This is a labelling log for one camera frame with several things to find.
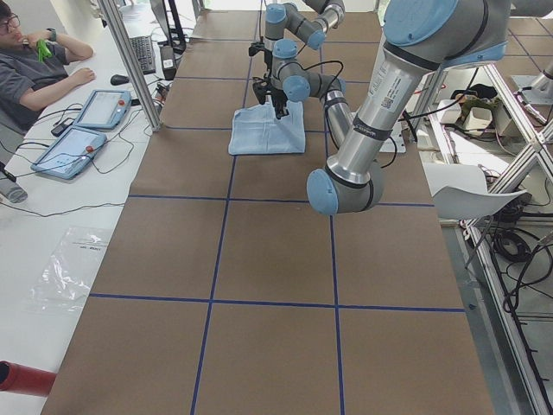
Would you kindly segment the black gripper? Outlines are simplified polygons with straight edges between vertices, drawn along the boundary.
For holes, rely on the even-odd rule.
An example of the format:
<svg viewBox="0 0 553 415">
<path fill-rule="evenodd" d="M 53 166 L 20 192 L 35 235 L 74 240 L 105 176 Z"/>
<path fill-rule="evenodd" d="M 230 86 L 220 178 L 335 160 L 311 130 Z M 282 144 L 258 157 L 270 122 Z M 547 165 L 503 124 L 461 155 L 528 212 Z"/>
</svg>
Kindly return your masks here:
<svg viewBox="0 0 553 415">
<path fill-rule="evenodd" d="M 279 89 L 274 89 L 271 91 L 271 102 L 275 111 L 275 116 L 277 119 L 281 119 L 289 115 L 287 108 L 288 97 L 284 91 Z"/>
</svg>

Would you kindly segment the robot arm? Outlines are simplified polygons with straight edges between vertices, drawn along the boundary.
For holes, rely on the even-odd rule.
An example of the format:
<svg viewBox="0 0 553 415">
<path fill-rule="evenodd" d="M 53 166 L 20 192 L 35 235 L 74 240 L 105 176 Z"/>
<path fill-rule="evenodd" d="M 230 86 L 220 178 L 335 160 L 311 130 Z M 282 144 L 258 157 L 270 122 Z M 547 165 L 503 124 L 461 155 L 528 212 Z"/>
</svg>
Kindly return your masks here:
<svg viewBox="0 0 553 415">
<path fill-rule="evenodd" d="M 339 26 L 345 17 L 346 8 L 341 0 L 304 1 L 317 13 L 310 21 L 293 3 L 272 3 L 265 10 L 264 49 L 272 52 L 277 41 L 288 30 L 307 47 L 318 50 L 327 37 L 327 32 Z"/>
<path fill-rule="evenodd" d="M 364 103 L 350 112 L 338 76 L 310 73 L 296 60 L 289 30 L 318 49 L 345 17 L 341 1 L 310 1 L 305 19 L 292 3 L 272 4 L 265 17 L 264 45 L 271 53 L 270 85 L 276 115 L 288 102 L 316 97 L 324 105 L 338 151 L 308 176 L 311 207 L 325 215 L 365 211 L 383 194 L 376 157 L 422 77 L 447 67 L 475 67 L 500 60 L 506 49 L 508 1 L 392 1 L 384 17 L 384 58 L 375 67 Z"/>
</svg>

